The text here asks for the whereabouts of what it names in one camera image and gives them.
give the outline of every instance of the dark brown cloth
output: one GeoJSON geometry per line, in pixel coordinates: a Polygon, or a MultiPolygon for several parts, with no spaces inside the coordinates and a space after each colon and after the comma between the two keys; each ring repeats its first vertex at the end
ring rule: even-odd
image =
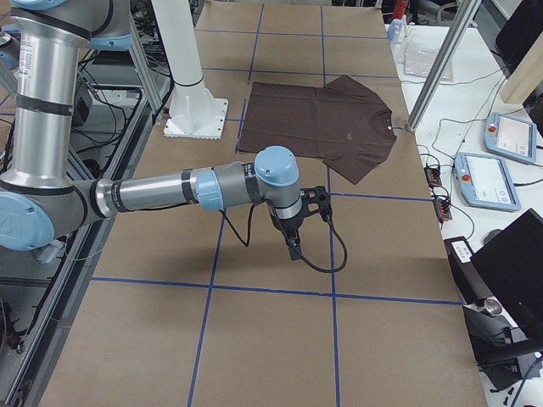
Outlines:
{"type": "Polygon", "coordinates": [[[348,76],[324,88],[255,82],[238,148],[257,153],[281,145],[323,158],[356,184],[389,157],[396,141],[391,115],[375,92],[348,76]]]}

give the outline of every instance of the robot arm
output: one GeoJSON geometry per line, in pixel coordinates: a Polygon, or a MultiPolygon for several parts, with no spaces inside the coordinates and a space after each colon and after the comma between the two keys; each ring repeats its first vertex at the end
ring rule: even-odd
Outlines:
{"type": "Polygon", "coordinates": [[[13,161],[0,175],[0,245],[32,250],[120,212],[195,203],[223,210],[266,202],[291,259],[303,259],[298,233],[303,219],[319,213],[331,225],[328,194],[323,187],[300,190],[295,157],[279,146],[260,152],[250,164],[123,181],[70,180],[66,166],[78,51],[89,44],[127,49],[129,1],[12,3],[12,19],[21,30],[20,78],[13,161]]]}

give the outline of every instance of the white desk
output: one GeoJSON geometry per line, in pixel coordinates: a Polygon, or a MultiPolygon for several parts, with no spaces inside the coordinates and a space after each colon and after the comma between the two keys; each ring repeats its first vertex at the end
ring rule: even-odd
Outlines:
{"type": "MultiPolygon", "coordinates": [[[[445,38],[446,27],[412,27],[414,35],[412,42],[418,42],[425,47],[437,48],[445,38]]],[[[404,65],[397,63],[398,75],[402,80],[402,88],[408,110],[411,109],[417,100],[418,94],[423,85],[412,84],[404,81],[424,81],[413,75],[404,74],[404,65]]],[[[439,121],[441,119],[453,119],[458,121],[469,121],[475,118],[486,119],[490,113],[490,106],[494,99],[494,94],[500,88],[500,84],[505,80],[501,72],[497,72],[488,78],[475,81],[471,84],[449,86],[445,83],[467,82],[473,79],[486,76],[499,69],[497,62],[492,57],[486,47],[483,38],[477,29],[467,30],[456,54],[452,60],[453,82],[443,81],[438,87],[437,92],[432,99],[431,104],[426,111],[420,126],[417,128],[417,143],[426,146],[432,155],[435,155],[441,164],[452,164],[452,160],[436,151],[431,147],[438,132],[439,121]]],[[[508,113],[521,109],[521,105],[505,104],[498,94],[492,108],[493,112],[508,113]]],[[[529,120],[525,111],[521,110],[512,117],[529,120]]],[[[450,121],[443,121],[439,137],[435,147],[448,153],[451,156],[456,155],[456,151],[470,153],[487,153],[483,144],[484,121],[475,121],[470,124],[457,124],[450,121]]],[[[538,138],[538,144],[543,145],[543,139],[538,138]]],[[[421,153],[426,153],[424,147],[420,147],[421,153]]],[[[427,157],[422,156],[423,163],[426,163],[427,157]]],[[[430,164],[434,164],[433,159],[429,159],[430,164]]],[[[538,150],[537,164],[543,164],[543,151],[538,150]]],[[[514,182],[523,183],[535,181],[543,178],[543,169],[532,165],[524,165],[515,161],[507,160],[507,166],[514,182]]],[[[518,187],[517,193],[522,204],[518,212],[507,213],[489,209],[476,209],[468,207],[460,195],[459,188],[455,181],[451,183],[451,167],[441,169],[441,179],[444,186],[450,191],[452,203],[455,206],[465,210],[473,219],[475,230],[469,239],[473,250],[479,250],[483,245],[484,236],[493,229],[503,229],[529,208],[534,208],[539,214],[543,214],[543,182],[531,187],[518,187]]],[[[441,231],[443,238],[468,236],[471,233],[472,225],[469,219],[459,212],[452,209],[453,220],[444,223],[441,231]]],[[[486,395],[490,407],[502,406],[507,391],[502,393],[490,393],[490,381],[486,375],[482,375],[482,380],[486,385],[486,395]]],[[[516,406],[525,404],[541,405],[543,403],[543,379],[530,380],[524,386],[521,397],[516,406]]]]}

